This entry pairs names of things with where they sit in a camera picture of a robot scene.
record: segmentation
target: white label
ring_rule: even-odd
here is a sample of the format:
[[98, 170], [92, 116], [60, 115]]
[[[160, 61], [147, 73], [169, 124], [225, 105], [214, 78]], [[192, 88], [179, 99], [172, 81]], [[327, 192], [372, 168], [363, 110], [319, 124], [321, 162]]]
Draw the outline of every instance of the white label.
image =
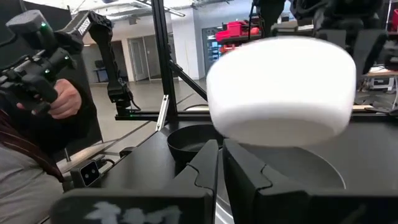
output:
[[[98, 202], [94, 205], [95, 211], [87, 214], [87, 220], [99, 220], [101, 224], [118, 224], [118, 217], [121, 215], [121, 209], [117, 205], [108, 202]], [[177, 206], [169, 206], [165, 209], [144, 213], [140, 208], [131, 208], [123, 214], [121, 223], [127, 224], [178, 224], [181, 211]]]
[[83, 35], [86, 32], [86, 30], [90, 26], [90, 24], [91, 24], [90, 20], [88, 18], [86, 18], [85, 21], [83, 22], [83, 24], [78, 29], [80, 35]]

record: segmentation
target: black metal frame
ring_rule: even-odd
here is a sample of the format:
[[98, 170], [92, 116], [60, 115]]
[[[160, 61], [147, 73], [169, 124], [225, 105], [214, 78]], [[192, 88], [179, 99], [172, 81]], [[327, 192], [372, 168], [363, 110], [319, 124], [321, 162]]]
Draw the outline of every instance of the black metal frame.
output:
[[[162, 74], [163, 92], [164, 95], [169, 96], [169, 108], [167, 110], [166, 121], [211, 121], [210, 112], [208, 111], [178, 112], [172, 71], [206, 101], [207, 94], [203, 88], [196, 84], [185, 72], [183, 72], [182, 68], [171, 59], [169, 42], [167, 39], [167, 26], [163, 0], [151, 1], [151, 5], [154, 17], [157, 50], [159, 53], [160, 72]], [[123, 108], [123, 112], [118, 112], [115, 119], [118, 121], [157, 121], [158, 117], [159, 111], [137, 111]]]

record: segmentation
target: wall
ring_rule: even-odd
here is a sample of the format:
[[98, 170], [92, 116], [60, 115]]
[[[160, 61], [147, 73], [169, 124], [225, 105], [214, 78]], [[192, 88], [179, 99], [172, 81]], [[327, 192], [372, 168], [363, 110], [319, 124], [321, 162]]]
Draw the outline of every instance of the wall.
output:
[[149, 75], [152, 77], [156, 76], [155, 78], [157, 78], [159, 75], [161, 75], [161, 72], [159, 54], [157, 52], [156, 36], [151, 35], [144, 37], [144, 41], [146, 45]]
[[124, 54], [124, 63], [126, 64], [127, 77], [129, 78], [130, 82], [134, 82], [134, 70], [132, 69], [129, 42], [127, 39], [122, 39], [121, 42]]
[[198, 24], [195, 25], [197, 15], [194, 9], [184, 9], [180, 12], [185, 17], [172, 15], [174, 47], [177, 63], [182, 67], [183, 71], [192, 79], [198, 80], [202, 77], [198, 68], [198, 49], [196, 30]]
[[102, 60], [100, 49], [96, 44], [86, 46], [83, 48], [81, 56], [83, 57], [83, 61], [85, 63], [88, 82], [98, 83], [97, 75], [94, 72], [96, 69], [94, 62], [96, 60]]

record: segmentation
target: hand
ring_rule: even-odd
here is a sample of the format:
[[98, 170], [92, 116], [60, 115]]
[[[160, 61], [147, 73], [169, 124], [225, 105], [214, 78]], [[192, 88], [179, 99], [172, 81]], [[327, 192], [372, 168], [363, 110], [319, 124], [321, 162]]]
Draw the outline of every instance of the hand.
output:
[[[76, 115], [81, 107], [81, 96], [77, 89], [66, 79], [58, 80], [54, 89], [58, 93], [58, 98], [51, 104], [49, 114], [54, 119], [65, 119]], [[24, 109], [20, 103], [17, 107]]]

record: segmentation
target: ceiling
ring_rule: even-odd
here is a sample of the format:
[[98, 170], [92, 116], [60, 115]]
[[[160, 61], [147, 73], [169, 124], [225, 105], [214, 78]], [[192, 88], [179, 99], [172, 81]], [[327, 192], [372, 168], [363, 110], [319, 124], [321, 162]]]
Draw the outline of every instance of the ceiling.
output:
[[[53, 7], [59, 7], [67, 9], [68, 6], [72, 11], [76, 8], [79, 10], [92, 9], [94, 7], [100, 7], [106, 5], [102, 0], [25, 0], [36, 4], [43, 4]], [[134, 0], [120, 0], [118, 2], [131, 2]], [[164, 6], [166, 7], [184, 7], [189, 6], [192, 3], [198, 2], [198, 0], [164, 0]]]

